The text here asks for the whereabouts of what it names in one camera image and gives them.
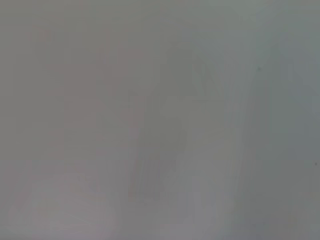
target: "gray surface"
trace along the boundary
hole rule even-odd
[[[0,1],[0,239],[318,239],[319,9]]]

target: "wall surface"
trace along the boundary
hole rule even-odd
[[[318,239],[318,5],[0,1],[0,240]]]

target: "gray wall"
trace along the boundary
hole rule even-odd
[[[0,239],[319,238],[318,9],[1,1]]]

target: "blurry surface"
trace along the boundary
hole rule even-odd
[[[319,238],[316,2],[0,2],[0,239]]]

